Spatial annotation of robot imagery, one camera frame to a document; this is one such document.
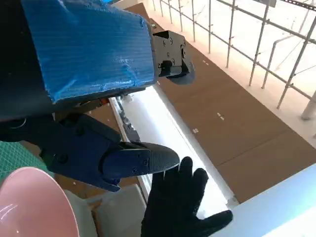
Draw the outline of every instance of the blue plastic cover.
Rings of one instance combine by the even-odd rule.
[[[102,0],[21,0],[53,103],[155,83],[140,15]]]

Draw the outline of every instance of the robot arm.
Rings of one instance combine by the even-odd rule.
[[[178,165],[167,147],[121,142],[87,115],[55,121],[52,113],[143,90],[159,77],[191,83],[194,67],[183,36],[152,34],[141,16],[98,0],[0,5],[0,140],[31,142],[50,171],[113,192],[120,178]]]

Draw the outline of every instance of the pink bowl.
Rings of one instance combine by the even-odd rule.
[[[23,167],[0,188],[0,237],[79,237],[61,187],[44,171]]]

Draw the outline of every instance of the wooden floor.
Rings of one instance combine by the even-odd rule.
[[[155,23],[142,3],[127,10]],[[202,53],[190,44],[187,48],[196,69],[194,83],[179,86],[161,79],[160,86],[189,129],[198,129],[195,138],[239,202],[315,163],[316,150],[302,137]]]

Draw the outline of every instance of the gloved hand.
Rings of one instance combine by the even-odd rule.
[[[196,217],[208,176],[202,168],[192,175],[192,165],[186,157],[180,168],[153,175],[141,237],[208,237],[232,221],[231,211]]]

